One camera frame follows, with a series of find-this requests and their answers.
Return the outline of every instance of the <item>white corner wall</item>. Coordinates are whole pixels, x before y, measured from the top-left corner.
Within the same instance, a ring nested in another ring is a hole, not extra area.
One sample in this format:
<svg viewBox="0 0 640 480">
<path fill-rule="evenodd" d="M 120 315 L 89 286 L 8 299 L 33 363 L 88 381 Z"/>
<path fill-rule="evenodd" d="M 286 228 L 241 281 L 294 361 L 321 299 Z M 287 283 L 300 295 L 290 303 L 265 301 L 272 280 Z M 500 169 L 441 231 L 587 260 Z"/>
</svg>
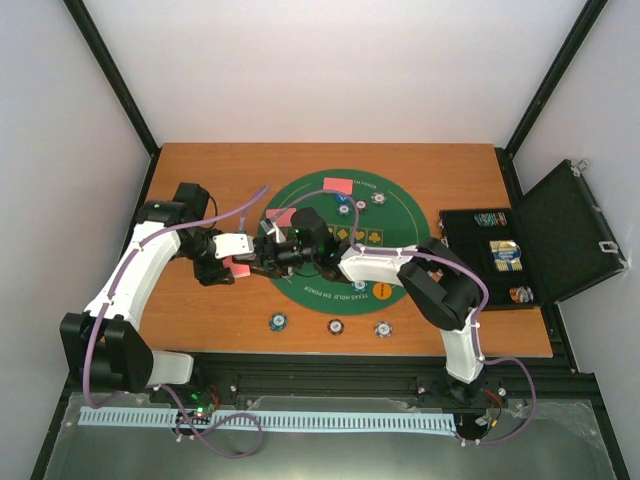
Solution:
<svg viewBox="0 0 640 480">
<path fill-rule="evenodd" d="M 0 478 L 29 478 L 67 374 L 58 334 L 119 256 L 148 157 L 62 1 L 0 14 Z"/>
<path fill-rule="evenodd" d="M 584 0 L 87 0 L 162 142 L 506 145 Z"/>
<path fill-rule="evenodd" d="M 562 159 L 585 173 L 631 269 L 561 305 L 595 372 L 631 478 L 640 478 L 640 3 L 610 1 L 516 155 L 526 190 Z"/>
</svg>

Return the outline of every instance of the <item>case lid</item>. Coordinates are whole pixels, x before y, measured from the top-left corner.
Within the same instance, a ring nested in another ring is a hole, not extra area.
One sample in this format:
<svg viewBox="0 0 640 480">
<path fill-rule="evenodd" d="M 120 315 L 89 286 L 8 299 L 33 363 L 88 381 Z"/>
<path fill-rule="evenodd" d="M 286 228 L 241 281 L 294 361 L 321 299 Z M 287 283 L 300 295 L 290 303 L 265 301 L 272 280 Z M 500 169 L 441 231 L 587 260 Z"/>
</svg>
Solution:
<svg viewBox="0 0 640 480">
<path fill-rule="evenodd" d="M 581 167 L 564 160 L 514 206 L 547 301 L 564 300 L 627 267 Z"/>
</svg>

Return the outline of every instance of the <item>wooden table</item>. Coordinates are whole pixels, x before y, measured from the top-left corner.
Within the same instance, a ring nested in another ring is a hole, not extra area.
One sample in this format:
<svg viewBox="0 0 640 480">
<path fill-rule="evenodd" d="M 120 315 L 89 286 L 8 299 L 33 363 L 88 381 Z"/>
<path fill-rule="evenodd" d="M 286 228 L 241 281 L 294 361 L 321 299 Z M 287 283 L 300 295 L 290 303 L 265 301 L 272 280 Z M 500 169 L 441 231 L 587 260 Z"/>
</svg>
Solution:
<svg viewBox="0 0 640 480">
<path fill-rule="evenodd" d="M 399 184 L 422 206 L 433 235 L 439 233 L 440 210 L 509 206 L 493 146 L 477 144 L 167 144 L 148 199 L 169 200 L 179 182 L 194 182 L 208 189 L 225 212 L 268 184 L 271 192 L 247 219 L 254 234 L 271 195 L 302 175 L 329 168 L 367 170 Z M 237 225 L 236 217 L 218 228 L 235 231 Z M 279 333 L 268 326 L 274 312 L 289 317 Z M 191 262 L 179 259 L 162 273 L 141 334 L 152 348 L 186 351 L 444 354 L 438 330 L 409 296 L 375 313 L 343 317 L 340 336 L 327 331 L 331 318 L 297 305 L 255 275 L 232 286 L 201 287 Z M 391 337 L 374 335 L 381 320 L 392 322 Z M 487 355 L 552 354 L 538 309 L 484 312 L 480 323 Z"/>
</svg>

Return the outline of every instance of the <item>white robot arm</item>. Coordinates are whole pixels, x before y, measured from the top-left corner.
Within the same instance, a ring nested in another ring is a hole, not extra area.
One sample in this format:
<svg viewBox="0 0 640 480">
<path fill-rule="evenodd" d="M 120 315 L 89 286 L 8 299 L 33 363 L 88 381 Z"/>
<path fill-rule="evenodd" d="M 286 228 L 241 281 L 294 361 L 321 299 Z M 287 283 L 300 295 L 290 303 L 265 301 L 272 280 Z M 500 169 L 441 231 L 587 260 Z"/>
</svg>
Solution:
<svg viewBox="0 0 640 480">
<path fill-rule="evenodd" d="M 201 220 L 208 193 L 198 185 L 180 184 L 171 202 L 148 202 L 116 270 L 84 313 L 67 314 L 60 331 L 72 375 L 81 377 L 89 332 L 96 319 L 102 326 L 94 345 L 91 383 L 137 392 L 148 385 L 183 384 L 190 380 L 193 358 L 184 353 L 151 350 L 138 334 L 140 319 L 167 263 L 182 255 L 194 264 L 194 276 L 202 285 L 231 284 L 223 260 L 233 257 L 252 272 L 268 277 L 290 275 L 291 269 L 312 263 L 329 281 L 385 282 L 407 289 L 425 318 L 440 329 L 449 375 L 473 382 L 482 370 L 474 353 L 471 318 L 479 292 L 473 281 L 459 272 L 442 269 L 440 281 L 432 278 L 438 268 L 417 257 L 420 252 L 447 255 L 460 260 L 436 239 L 401 249 L 369 249 L 339 242 L 313 209 L 300 209 L 292 217 L 296 238 L 286 239 L 266 223 L 266 235 L 252 238 L 198 228 L 178 229 L 158 235 L 172 225 Z"/>
</svg>

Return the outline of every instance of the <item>metal floor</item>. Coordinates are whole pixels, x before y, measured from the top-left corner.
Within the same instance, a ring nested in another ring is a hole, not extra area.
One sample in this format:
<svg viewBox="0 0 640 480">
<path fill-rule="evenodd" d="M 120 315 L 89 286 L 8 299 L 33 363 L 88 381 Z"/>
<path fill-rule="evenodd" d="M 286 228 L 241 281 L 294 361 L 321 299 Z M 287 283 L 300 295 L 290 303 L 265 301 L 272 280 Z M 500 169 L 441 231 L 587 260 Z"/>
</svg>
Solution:
<svg viewBox="0 0 640 480">
<path fill-rule="evenodd" d="M 285 402 L 281 410 L 291 410 L 291 399 Z M 357 402 L 359 411 L 380 410 L 379 400 Z M 274 404 L 264 402 L 269 409 Z M 80 399 L 69 404 L 48 480 L 615 478 L 595 417 L 584 402 L 540 402 L 529 429 L 500 446 L 462 448 L 452 437 L 405 433 L 268 433 L 259 453 L 239 460 L 218 457 L 198 441 L 176 443 L 168 428 L 79 427 L 74 422 L 81 405 Z M 487 439 L 516 428 L 522 418 L 515 417 L 505 411 Z M 255 439 L 253 432 L 210 436 L 216 446 L 237 452 Z"/>
</svg>

